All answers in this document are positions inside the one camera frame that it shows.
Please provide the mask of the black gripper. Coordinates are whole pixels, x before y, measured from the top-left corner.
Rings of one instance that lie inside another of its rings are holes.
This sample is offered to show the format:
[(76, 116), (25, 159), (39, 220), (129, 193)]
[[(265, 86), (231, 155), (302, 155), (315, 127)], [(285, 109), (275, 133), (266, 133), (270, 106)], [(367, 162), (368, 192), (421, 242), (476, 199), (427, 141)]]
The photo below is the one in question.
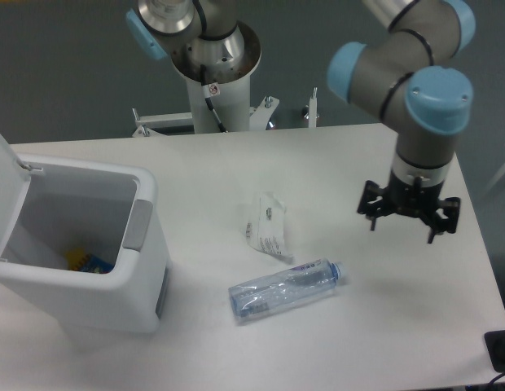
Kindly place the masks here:
[(459, 222), (461, 199), (438, 199), (443, 184), (440, 182), (435, 186), (427, 186), (419, 177), (413, 178), (409, 184), (391, 171), (389, 184), (385, 188), (371, 180), (365, 182), (357, 213), (371, 222), (370, 231), (375, 230), (379, 217), (393, 213), (408, 217), (422, 216), (424, 224), (430, 229), (428, 244), (431, 244), (437, 235), (454, 234)]

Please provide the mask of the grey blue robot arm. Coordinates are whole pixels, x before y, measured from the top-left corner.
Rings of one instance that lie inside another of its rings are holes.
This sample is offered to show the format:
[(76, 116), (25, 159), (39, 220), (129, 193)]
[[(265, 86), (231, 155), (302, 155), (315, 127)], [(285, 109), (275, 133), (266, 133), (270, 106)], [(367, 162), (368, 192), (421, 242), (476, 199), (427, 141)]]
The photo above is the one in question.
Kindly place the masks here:
[[(369, 1), (389, 31), (371, 48), (343, 45), (327, 69), (329, 89), (397, 133), (389, 184), (367, 182), (358, 212), (371, 222), (392, 214), (417, 218), (431, 235), (456, 232), (460, 199), (441, 189), (473, 101), (471, 82), (445, 68), (475, 33), (463, 1)], [(184, 78), (198, 133), (264, 130), (250, 105), (250, 77), (261, 58), (257, 35), (233, 1), (140, 1), (125, 17), (152, 59), (171, 58)]]

